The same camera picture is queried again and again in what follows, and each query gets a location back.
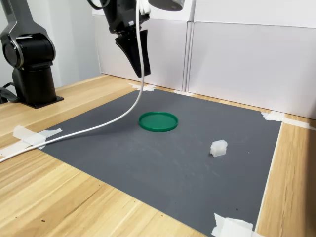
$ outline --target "white cable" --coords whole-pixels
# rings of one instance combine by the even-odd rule
[[[75,136],[75,135],[78,135],[78,134],[81,134],[81,133],[84,133],[84,132],[89,132],[89,131],[92,131],[92,130],[104,127],[104,126],[106,126],[106,125],[108,125],[110,123],[113,123],[113,122],[121,119],[122,117],[127,115],[129,112],[131,112],[134,109],[134,107],[137,105],[137,103],[138,103],[138,101],[139,101],[139,99],[140,99],[140,97],[142,95],[143,88],[144,88],[144,77],[145,77],[144,60],[143,60],[143,50],[142,50],[142,45],[141,45],[141,41],[140,41],[140,33],[139,33],[139,31],[140,31],[140,29],[139,29],[139,0],[136,0],[136,36],[137,36],[138,52],[139,52],[139,59],[140,59],[140,67],[141,67],[141,71],[142,71],[142,84],[141,84],[141,88],[140,88],[140,91],[139,91],[139,94],[138,94],[138,97],[137,97],[135,103],[132,105],[132,107],[130,107],[130,109],[128,111],[126,111],[124,114],[122,114],[121,116],[117,117],[116,119],[114,119],[112,121],[109,121],[109,122],[106,122],[106,123],[104,123],[102,125],[99,125],[99,126],[96,126],[96,127],[92,127],[92,128],[86,129],[86,130],[82,130],[82,131],[79,131],[79,132],[74,132],[74,133],[71,133],[71,134],[68,134],[68,135],[65,135],[65,136],[61,136],[61,137],[55,138],[53,140],[46,141],[46,142],[43,142],[43,143],[38,144],[36,146],[29,147],[29,148],[26,148],[26,149],[21,150],[19,152],[16,152],[16,153],[14,153],[12,155],[9,155],[7,157],[4,157],[4,158],[0,159],[0,163],[6,161],[7,159],[15,157],[15,156],[17,156],[19,154],[31,151],[31,150],[36,149],[38,147],[42,147],[42,146],[47,145],[49,143],[56,142],[56,141],[62,140],[62,139],[67,138],[67,137]]]

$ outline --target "white wall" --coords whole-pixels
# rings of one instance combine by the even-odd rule
[[[91,7],[86,0],[28,0],[34,21],[43,26],[56,48],[55,87],[100,75]],[[0,7],[0,31],[7,20]],[[0,86],[12,81],[13,68],[0,54]]]

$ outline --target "cable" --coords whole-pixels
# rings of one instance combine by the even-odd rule
[[[125,115],[127,115],[129,112],[131,112],[134,107],[137,105],[140,97],[142,96],[142,92],[143,92],[143,88],[144,88],[144,80],[145,80],[145,72],[144,72],[144,60],[143,60],[143,50],[142,50],[142,44],[141,44],[141,41],[140,41],[140,26],[139,26],[139,0],[136,0],[136,37],[137,37],[137,45],[138,45],[138,52],[139,52],[139,59],[140,59],[140,66],[141,66],[141,72],[142,72],[142,84],[141,84],[141,88],[140,88],[140,91],[139,91],[139,94],[138,94],[138,97],[135,101],[135,103],[132,105],[132,107],[130,107],[130,109],[128,111],[126,111],[124,114],[122,114],[121,116],[117,117],[116,119],[112,120],[112,121],[109,121],[109,122],[106,122],[102,125],[99,125],[99,126],[96,126],[96,127],[92,127],[92,128],[89,128],[89,129],[86,129],[86,130],[82,130],[82,131],[79,131],[79,132],[74,132],[74,133],[71,133],[71,134],[68,134],[68,135],[65,135],[65,136],[61,136],[61,137],[58,137],[58,138],[55,138],[55,139],[52,139],[50,141],[46,141],[46,142],[43,142],[41,144],[38,144],[36,146],[33,146],[33,147],[29,147],[29,148],[26,148],[24,150],[21,150],[19,152],[16,152],[12,155],[9,155],[7,157],[4,157],[2,159],[0,159],[0,163],[1,162],[4,162],[5,160],[7,159],[10,159],[12,157],[15,157],[19,154],[22,154],[24,152],[28,152],[28,151],[31,151],[33,149],[36,149],[38,147],[42,147],[42,146],[45,146],[47,144],[50,144],[50,143],[53,143],[53,142],[56,142],[56,141],[59,141],[59,140],[62,140],[64,138],[67,138],[67,137],[71,137],[71,136],[75,136],[75,135],[78,135],[78,134],[81,134],[81,133],[84,133],[84,132],[89,132],[89,131],[92,131],[92,130],[95,130],[95,129],[98,129],[98,128],[101,128],[101,127],[104,127],[110,123],[113,123],[119,119],[121,119],[122,117],[124,117]]]
[[[109,5],[109,3],[110,3],[110,0],[107,0],[107,2],[106,2],[104,5],[101,5],[101,7],[99,7],[99,6],[96,6],[96,5],[92,2],[92,0],[87,0],[87,1],[88,1],[88,3],[90,4],[90,6],[92,6],[92,8],[95,9],[95,10],[102,10],[102,9],[105,8],[107,5]]]

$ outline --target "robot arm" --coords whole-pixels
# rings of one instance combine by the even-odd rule
[[[0,1],[8,20],[0,39],[4,57],[14,68],[12,77],[19,101],[40,108],[62,100],[56,96],[54,89],[50,66],[56,51],[47,31],[34,22],[27,0]],[[88,2],[93,8],[104,11],[110,32],[118,35],[116,44],[129,59],[137,76],[141,77],[135,25],[136,1],[100,0],[101,7],[95,6],[92,0]],[[184,0],[149,0],[149,3],[160,9],[179,11]],[[142,4],[148,4],[148,0],[142,0]],[[149,19],[149,12],[141,11],[140,24]],[[150,74],[147,34],[147,30],[140,32],[146,76]],[[4,91],[8,92],[4,88],[0,97],[4,97]]]

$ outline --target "black cylindrical base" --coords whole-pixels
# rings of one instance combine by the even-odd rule
[[[12,77],[20,102],[40,105],[56,101],[50,67],[34,71],[14,69]]]

